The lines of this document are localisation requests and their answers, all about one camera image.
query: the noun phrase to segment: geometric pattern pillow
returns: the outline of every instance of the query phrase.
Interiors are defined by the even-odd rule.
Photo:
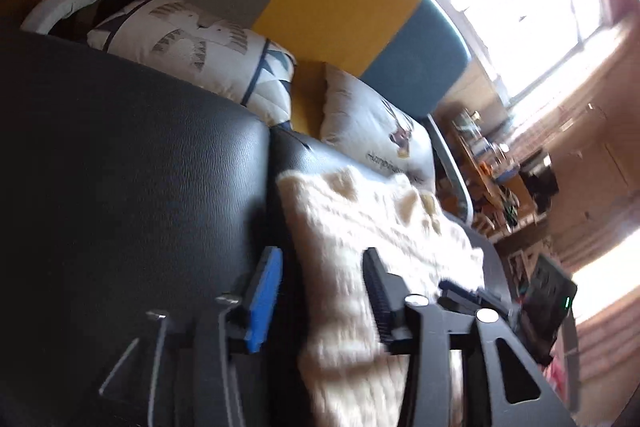
[[[128,58],[290,127],[295,58],[275,42],[182,0],[136,0],[87,35],[92,48]]]

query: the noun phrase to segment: blue plastic part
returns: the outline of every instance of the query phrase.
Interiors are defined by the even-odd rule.
[[[257,353],[267,338],[271,315],[278,297],[278,288],[282,279],[282,251],[270,247],[268,259],[256,288],[254,298],[249,304],[249,327],[244,341],[249,353]]]

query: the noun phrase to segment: yellow cushion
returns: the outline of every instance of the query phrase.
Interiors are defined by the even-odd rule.
[[[322,62],[360,76],[412,15],[420,0],[270,0],[253,30],[298,60],[292,82],[296,131],[319,136]]]

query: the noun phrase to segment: decorative pillow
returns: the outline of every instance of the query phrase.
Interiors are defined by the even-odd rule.
[[[291,118],[294,57],[182,0],[136,0],[87,35],[92,48],[241,103],[268,125]]]
[[[404,172],[413,185],[434,192],[427,130],[355,76],[330,64],[325,68],[321,140],[386,176]]]

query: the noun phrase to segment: cluttered desk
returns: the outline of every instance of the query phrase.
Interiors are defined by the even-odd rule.
[[[474,227],[495,242],[544,214],[538,212],[509,148],[482,136],[477,115],[463,111],[446,130],[446,139],[474,204]],[[437,192],[442,207],[454,212],[457,199],[446,180],[439,180]]]

